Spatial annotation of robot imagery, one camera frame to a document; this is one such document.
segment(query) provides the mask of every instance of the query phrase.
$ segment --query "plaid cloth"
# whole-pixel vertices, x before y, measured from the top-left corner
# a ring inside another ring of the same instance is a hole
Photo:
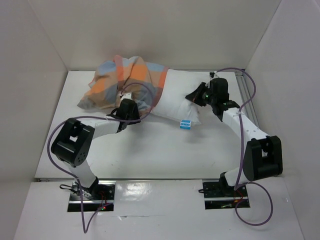
[[[82,109],[119,107],[119,93],[122,89],[131,83],[141,83],[149,87],[153,97],[139,84],[130,85],[124,92],[132,93],[132,98],[142,115],[159,102],[168,69],[166,66],[145,62],[139,56],[127,59],[116,55],[113,61],[106,61],[97,68],[92,82],[89,83],[91,89],[84,94],[78,107]]]

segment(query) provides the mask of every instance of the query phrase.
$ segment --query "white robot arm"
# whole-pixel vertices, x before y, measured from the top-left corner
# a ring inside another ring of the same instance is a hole
[[[106,119],[91,119],[80,122],[75,118],[69,118],[65,121],[51,145],[51,152],[66,164],[73,175],[77,176],[84,197],[94,198],[103,188],[99,185],[98,178],[92,173],[87,162],[92,140],[107,134],[119,133],[127,125],[139,122],[138,106],[129,97],[124,97],[119,108],[107,115]]]
[[[213,78],[185,97],[203,107],[209,104],[213,113],[227,124],[244,143],[243,170],[238,184],[252,182],[280,175],[283,171],[281,141],[277,136],[269,136],[252,123],[240,106],[229,100],[228,82],[224,78]],[[239,114],[242,118],[243,138]],[[222,189],[233,189],[239,173],[239,167],[220,175]]]

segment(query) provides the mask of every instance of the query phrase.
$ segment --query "white surface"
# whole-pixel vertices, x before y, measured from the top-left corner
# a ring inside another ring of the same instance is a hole
[[[0,238],[14,239],[30,182],[0,182]]]
[[[200,124],[198,108],[186,99],[186,95],[196,90],[202,82],[209,81],[209,74],[169,69],[161,98],[152,113],[178,122],[191,120],[192,125]]]
[[[102,112],[85,112],[77,103],[88,90],[93,71],[70,71],[52,121],[50,133],[70,117]],[[229,83],[230,99],[242,103],[233,72],[219,73]],[[180,123],[150,115],[117,134],[92,141],[88,163],[98,178],[114,179],[195,179],[218,178],[240,163],[240,139],[214,116],[210,106],[200,108],[202,125],[180,129]],[[49,161],[44,147],[36,178],[66,178]]]
[[[245,68],[280,0],[29,0],[69,70],[114,55],[175,69]]]
[[[234,209],[205,210],[201,180],[119,182],[114,212],[99,213],[87,234],[82,232],[79,212],[68,213],[69,192],[61,182],[32,183],[14,240],[303,240],[286,185],[282,178],[260,181],[273,199],[269,223],[250,227]],[[262,222],[270,203],[260,188],[249,185],[251,208],[239,213]],[[85,213],[88,221],[91,212]]]
[[[12,240],[67,70],[28,1],[0,1],[0,239]]]
[[[320,236],[317,2],[283,0],[247,68],[257,85],[259,124],[282,141],[283,175],[306,240]]]

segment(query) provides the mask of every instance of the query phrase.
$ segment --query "pillow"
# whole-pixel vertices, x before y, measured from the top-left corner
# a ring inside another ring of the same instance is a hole
[[[192,125],[201,124],[198,106],[186,99],[186,95],[209,82],[207,72],[192,72],[169,69],[158,104],[152,110],[154,115],[175,121],[191,120]]]

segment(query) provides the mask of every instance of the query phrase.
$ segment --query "purple cable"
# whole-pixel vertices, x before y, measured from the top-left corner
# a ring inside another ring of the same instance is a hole
[[[127,87],[131,86],[131,85],[134,85],[134,84],[138,84],[138,85],[142,85],[144,86],[148,92],[150,93],[152,99],[153,98],[153,94],[152,94],[152,91],[150,90],[149,87],[147,87],[146,85],[142,84],[142,83],[138,83],[138,82],[134,82],[134,83],[130,83],[128,84],[121,92],[123,92]],[[99,117],[99,116],[77,116],[75,117],[75,119],[99,119],[99,120],[109,120],[109,121],[117,121],[117,122],[122,122],[122,123],[136,123],[138,121],[141,121],[143,119],[145,119],[152,111],[152,108],[153,108],[153,105],[154,103],[152,102],[151,106],[150,106],[150,109],[149,111],[146,113],[145,116],[141,117],[140,119],[138,120],[121,120],[121,119],[115,119],[115,118],[105,118],[105,117]],[[46,144],[46,153],[49,157],[49,160],[50,162],[59,170],[61,170],[62,172],[72,176],[73,178],[75,178],[75,180],[77,181],[77,183],[79,184],[79,189],[80,189],[80,193],[83,192],[83,188],[81,186],[81,182],[80,182],[80,179],[75,175],[73,174],[72,172],[69,172],[65,169],[63,169],[62,167],[60,167],[58,164],[55,163],[54,159],[52,158],[51,156],[51,152],[50,152],[50,145],[51,145],[51,140],[54,136],[54,134],[56,133],[56,131],[63,125],[65,124],[66,121],[63,121],[61,122],[58,126],[55,127],[55,129],[52,131],[52,133],[50,134],[49,138],[48,138],[48,142]],[[84,197],[82,194],[80,194],[80,209],[81,209],[81,219],[82,219],[82,228],[83,228],[83,232],[86,234],[88,232],[88,229],[89,229],[89,226],[90,226],[90,223],[91,223],[91,220],[94,218],[94,216],[99,212],[101,211],[104,207],[110,205],[111,203],[107,203],[105,205],[103,205],[102,207],[98,208],[93,214],[92,216],[90,217],[89,221],[88,221],[88,224],[86,226],[86,223],[85,223],[85,213],[84,213]]]
[[[261,223],[250,223],[246,220],[244,220],[243,218],[240,217],[239,213],[238,213],[238,205],[240,203],[242,203],[244,200],[242,201],[239,201],[236,205],[235,205],[235,213],[236,215],[238,216],[238,218],[244,222],[245,224],[248,224],[250,226],[261,226],[261,225],[264,225],[266,224],[267,222],[269,222],[269,220],[271,219],[273,213],[274,213],[274,205],[273,205],[273,202],[272,202],[272,198],[269,194],[269,192],[267,191],[267,189],[265,187],[263,187],[262,185],[260,185],[259,183],[256,183],[256,182],[247,182],[247,183],[243,183],[243,184],[240,184],[239,185],[239,181],[240,181],[240,176],[241,176],[241,173],[243,171],[243,167],[244,167],[244,155],[245,155],[245,134],[244,134],[244,123],[243,123],[243,120],[242,120],[242,116],[241,116],[241,111],[242,109],[245,107],[245,105],[247,105],[249,102],[252,101],[252,99],[255,97],[256,95],[256,92],[257,92],[257,86],[256,86],[256,83],[255,81],[253,80],[253,78],[249,75],[249,73],[247,73],[245,70],[242,70],[240,68],[237,68],[237,67],[226,67],[226,68],[223,68],[223,69],[220,69],[217,71],[218,72],[222,72],[222,71],[225,71],[225,70],[237,70],[237,71],[240,71],[242,72],[243,74],[245,74],[252,82],[252,85],[253,85],[253,93],[252,93],[252,96],[245,102],[243,103],[240,108],[239,108],[239,123],[240,123],[240,134],[241,134],[241,159],[240,159],[240,166],[239,166],[239,172],[238,172],[238,176],[236,178],[236,182],[235,182],[235,185],[234,185],[234,190],[236,191],[238,188],[241,188],[242,186],[244,185],[248,185],[248,184],[254,184],[254,185],[257,185],[259,187],[261,187],[267,194],[269,200],[270,200],[270,205],[271,205],[271,210],[270,210],[270,215],[269,217],[261,222]]]

